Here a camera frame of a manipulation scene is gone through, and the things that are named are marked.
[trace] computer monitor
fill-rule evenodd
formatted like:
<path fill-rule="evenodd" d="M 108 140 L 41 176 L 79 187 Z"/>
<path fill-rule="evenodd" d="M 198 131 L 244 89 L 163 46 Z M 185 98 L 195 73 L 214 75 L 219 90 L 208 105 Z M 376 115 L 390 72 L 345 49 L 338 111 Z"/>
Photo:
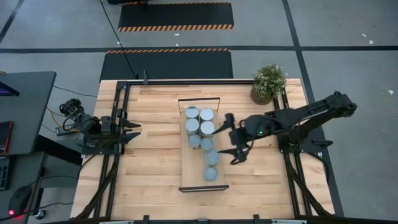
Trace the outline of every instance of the computer monitor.
<path fill-rule="evenodd" d="M 0 96 L 19 96 L 19 92 L 0 82 Z"/>

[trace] keyboard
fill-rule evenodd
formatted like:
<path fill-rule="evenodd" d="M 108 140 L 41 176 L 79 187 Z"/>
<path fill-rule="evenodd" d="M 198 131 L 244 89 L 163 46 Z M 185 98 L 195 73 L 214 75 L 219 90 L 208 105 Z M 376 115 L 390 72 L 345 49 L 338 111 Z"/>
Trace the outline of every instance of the keyboard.
<path fill-rule="evenodd" d="M 11 163 L 9 157 L 0 157 L 0 191 L 8 190 Z"/>

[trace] green plant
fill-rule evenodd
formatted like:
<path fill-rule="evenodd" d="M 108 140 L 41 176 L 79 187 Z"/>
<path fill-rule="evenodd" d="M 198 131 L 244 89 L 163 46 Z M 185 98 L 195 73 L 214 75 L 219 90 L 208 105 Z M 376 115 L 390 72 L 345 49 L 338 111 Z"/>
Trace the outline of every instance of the green plant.
<path fill-rule="evenodd" d="M 286 86 L 286 78 L 282 67 L 276 64 L 262 66 L 254 74 L 255 88 L 262 96 L 276 96 L 283 91 Z"/>

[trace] potted plant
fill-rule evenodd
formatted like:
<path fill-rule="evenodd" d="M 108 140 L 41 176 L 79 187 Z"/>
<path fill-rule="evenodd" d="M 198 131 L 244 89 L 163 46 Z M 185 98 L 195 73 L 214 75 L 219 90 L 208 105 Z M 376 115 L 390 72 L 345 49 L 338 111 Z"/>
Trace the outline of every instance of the potted plant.
<path fill-rule="evenodd" d="M 281 93 L 285 86 L 286 78 L 282 67 L 276 64 L 268 64 L 262 66 L 254 74 L 254 84 L 251 88 L 250 97 L 255 103 L 266 105 Z"/>

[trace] hazard stripe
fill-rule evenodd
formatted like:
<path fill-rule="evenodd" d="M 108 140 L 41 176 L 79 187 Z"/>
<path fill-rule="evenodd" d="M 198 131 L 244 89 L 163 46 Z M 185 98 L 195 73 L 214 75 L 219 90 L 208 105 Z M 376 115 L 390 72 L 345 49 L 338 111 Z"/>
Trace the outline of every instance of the hazard stripe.
<path fill-rule="evenodd" d="M 119 27 L 118 32 L 174 31 L 174 30 L 221 30 L 221 29 L 232 29 L 233 27 L 234 27 L 234 25 L 232 25 L 232 24 Z"/>
<path fill-rule="evenodd" d="M 141 50 L 109 50 L 106 54 L 132 54 L 132 53 L 161 53 L 161 52 L 222 52 L 231 51 L 231 49 L 141 49 Z"/>
<path fill-rule="evenodd" d="M 138 2 L 127 2 L 123 6 L 136 5 Z M 174 3 L 148 3 L 148 5 L 176 5 L 176 4 L 231 4 L 230 2 L 174 2 Z"/>

